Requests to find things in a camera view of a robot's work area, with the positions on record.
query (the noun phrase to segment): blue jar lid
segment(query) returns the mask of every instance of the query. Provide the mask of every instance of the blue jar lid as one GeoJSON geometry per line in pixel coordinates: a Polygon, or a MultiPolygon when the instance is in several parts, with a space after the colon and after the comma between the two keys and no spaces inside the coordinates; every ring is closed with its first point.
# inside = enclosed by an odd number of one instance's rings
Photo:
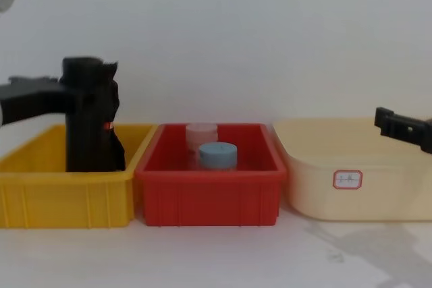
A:
{"type": "Polygon", "coordinates": [[[199,148],[200,166],[211,170],[226,170],[237,166],[237,146],[231,143],[206,143],[199,148]]]}

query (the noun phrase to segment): label sticker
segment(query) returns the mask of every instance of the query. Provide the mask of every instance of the label sticker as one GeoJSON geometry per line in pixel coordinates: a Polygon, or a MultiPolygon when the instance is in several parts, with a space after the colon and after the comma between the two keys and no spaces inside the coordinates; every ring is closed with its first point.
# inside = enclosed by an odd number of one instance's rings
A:
{"type": "Polygon", "coordinates": [[[363,174],[359,170],[337,170],[333,176],[336,189],[358,189],[362,186],[363,174]]]}

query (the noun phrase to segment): red plastic bin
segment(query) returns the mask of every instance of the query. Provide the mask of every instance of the red plastic bin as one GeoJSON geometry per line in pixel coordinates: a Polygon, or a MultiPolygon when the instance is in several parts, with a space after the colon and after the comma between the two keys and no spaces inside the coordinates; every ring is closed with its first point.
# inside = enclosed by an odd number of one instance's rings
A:
{"type": "Polygon", "coordinates": [[[186,124],[159,126],[135,171],[150,226],[274,225],[286,169],[262,124],[220,124],[235,171],[190,171],[186,124]]]}

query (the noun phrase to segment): white table surface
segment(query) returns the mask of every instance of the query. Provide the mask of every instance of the white table surface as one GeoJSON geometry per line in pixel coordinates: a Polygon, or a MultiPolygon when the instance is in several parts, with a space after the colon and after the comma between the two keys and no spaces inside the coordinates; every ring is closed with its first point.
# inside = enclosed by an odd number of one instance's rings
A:
{"type": "Polygon", "coordinates": [[[432,224],[0,231],[1,287],[432,286],[432,224]]]}

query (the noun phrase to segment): plastic bin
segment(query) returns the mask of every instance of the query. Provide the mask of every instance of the plastic bin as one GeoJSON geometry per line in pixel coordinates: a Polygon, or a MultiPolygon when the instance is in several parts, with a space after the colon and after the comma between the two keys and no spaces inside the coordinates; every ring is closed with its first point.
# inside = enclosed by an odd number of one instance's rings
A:
{"type": "Polygon", "coordinates": [[[235,171],[189,171],[186,124],[162,125],[136,169],[150,226],[274,225],[286,169],[267,128],[221,124],[238,147],[235,171]]]}
{"type": "Polygon", "coordinates": [[[288,202],[329,221],[432,220],[432,155],[380,135],[373,119],[274,124],[285,151],[288,202]]]}
{"type": "Polygon", "coordinates": [[[56,125],[0,161],[0,227],[123,227],[134,217],[134,169],[155,125],[116,125],[122,172],[66,173],[65,128],[56,125]]]}

